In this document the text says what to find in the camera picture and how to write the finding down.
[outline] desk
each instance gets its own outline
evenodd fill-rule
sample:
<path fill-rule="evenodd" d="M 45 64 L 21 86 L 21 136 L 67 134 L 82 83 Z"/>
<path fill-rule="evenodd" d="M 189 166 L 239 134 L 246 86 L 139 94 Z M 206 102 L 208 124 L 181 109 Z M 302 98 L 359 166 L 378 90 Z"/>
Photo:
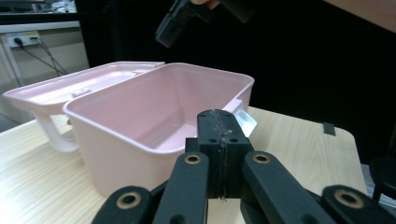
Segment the desk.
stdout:
<path fill-rule="evenodd" d="M 342 184 L 367 194 L 352 134 L 250 107 L 258 121 L 249 137 L 256 150 L 275 155 L 304 188 L 321 195 Z M 65 116 L 61 133 L 70 134 Z M 0 133 L 0 223 L 90 223 L 106 198 L 94 188 L 78 151 L 52 149 L 35 120 Z M 209 200 L 208 223 L 244 223 L 239 200 Z"/>

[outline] container lid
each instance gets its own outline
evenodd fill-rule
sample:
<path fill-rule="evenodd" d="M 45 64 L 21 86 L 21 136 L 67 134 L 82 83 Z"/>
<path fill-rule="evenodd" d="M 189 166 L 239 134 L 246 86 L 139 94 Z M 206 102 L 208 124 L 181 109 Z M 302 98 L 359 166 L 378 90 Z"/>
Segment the container lid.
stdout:
<path fill-rule="evenodd" d="M 47 115 L 63 114 L 68 101 L 144 74 L 164 62 L 108 63 L 7 91 L 3 95 L 16 107 Z"/>

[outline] wooden table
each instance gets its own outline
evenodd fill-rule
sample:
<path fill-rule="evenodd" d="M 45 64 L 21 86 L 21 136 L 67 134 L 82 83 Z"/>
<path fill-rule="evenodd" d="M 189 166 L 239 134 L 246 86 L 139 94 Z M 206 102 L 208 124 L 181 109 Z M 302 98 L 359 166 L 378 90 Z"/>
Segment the wooden table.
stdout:
<path fill-rule="evenodd" d="M 321 123 L 250 107 L 258 121 L 249 137 L 256 150 L 275 155 L 304 188 L 321 195 L 330 185 L 367 194 L 352 134 Z M 56 116 L 61 133 L 71 127 Z M 100 195 L 79 152 L 51 148 L 35 120 L 0 133 L 0 223 L 91 223 L 106 200 Z M 239 200 L 209 200 L 208 223 L 245 223 Z"/>

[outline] power outlet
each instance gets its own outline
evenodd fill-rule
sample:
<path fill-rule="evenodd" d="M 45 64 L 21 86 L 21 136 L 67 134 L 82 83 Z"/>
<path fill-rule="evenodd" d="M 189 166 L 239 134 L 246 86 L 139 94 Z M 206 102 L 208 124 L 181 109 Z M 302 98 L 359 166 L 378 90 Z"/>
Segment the power outlet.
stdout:
<path fill-rule="evenodd" d="M 6 34 L 6 39 L 10 48 L 19 47 L 19 45 L 14 41 L 15 38 L 19 38 L 24 46 L 28 46 L 38 44 L 39 42 L 37 42 L 35 38 L 39 39 L 40 35 L 38 34 L 38 31 Z"/>

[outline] black chair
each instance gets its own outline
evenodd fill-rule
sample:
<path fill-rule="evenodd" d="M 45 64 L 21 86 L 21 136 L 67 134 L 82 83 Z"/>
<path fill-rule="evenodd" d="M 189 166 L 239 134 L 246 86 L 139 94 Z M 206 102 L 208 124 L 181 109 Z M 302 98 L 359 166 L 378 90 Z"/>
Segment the black chair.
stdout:
<path fill-rule="evenodd" d="M 373 201 L 381 194 L 396 200 L 396 124 L 390 137 L 387 155 L 370 160 L 370 175 L 375 183 Z"/>

